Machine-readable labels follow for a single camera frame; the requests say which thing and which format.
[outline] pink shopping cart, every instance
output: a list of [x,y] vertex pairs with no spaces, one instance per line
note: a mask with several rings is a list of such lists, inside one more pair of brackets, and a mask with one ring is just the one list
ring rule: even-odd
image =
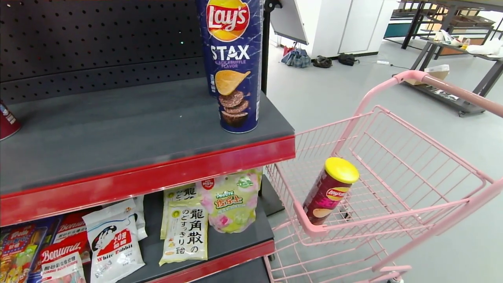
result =
[[[353,117],[297,134],[296,158],[267,166],[286,211],[273,228],[276,252],[265,259],[271,281],[400,282],[411,267],[395,265],[396,258],[501,192],[503,179],[494,181],[385,108],[363,112],[374,95],[406,79],[503,117],[503,106],[409,70],[371,89]],[[315,226],[302,202],[328,157],[350,161],[360,179]]]

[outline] lay's logo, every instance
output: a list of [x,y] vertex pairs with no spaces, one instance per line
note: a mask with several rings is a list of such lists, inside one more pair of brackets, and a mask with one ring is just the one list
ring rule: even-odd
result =
[[339,201],[344,197],[344,194],[349,190],[349,188],[332,188],[326,191],[326,196],[333,201]]
[[210,0],[206,6],[208,30],[223,42],[238,39],[250,22],[248,4],[240,0]]

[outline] black bag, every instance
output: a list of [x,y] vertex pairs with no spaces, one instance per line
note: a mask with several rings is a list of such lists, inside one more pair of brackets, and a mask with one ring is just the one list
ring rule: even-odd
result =
[[332,59],[323,56],[317,56],[313,62],[313,66],[319,68],[330,68],[332,66]]
[[345,54],[345,53],[339,54],[337,60],[339,61],[339,63],[347,66],[353,66],[356,61],[360,62],[359,60],[355,59],[355,56],[353,54]]

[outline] yellow lid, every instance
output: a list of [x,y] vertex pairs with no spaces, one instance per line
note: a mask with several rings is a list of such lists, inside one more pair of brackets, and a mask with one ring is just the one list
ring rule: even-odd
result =
[[325,161],[325,171],[330,177],[344,184],[353,184],[358,181],[360,173],[349,161],[338,157],[330,157]]

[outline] pegboard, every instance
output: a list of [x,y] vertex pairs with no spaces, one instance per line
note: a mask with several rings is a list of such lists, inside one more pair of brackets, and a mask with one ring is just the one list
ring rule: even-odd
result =
[[6,103],[204,76],[194,0],[0,5]]
[[6,104],[204,76],[202,57],[67,72],[2,83]]

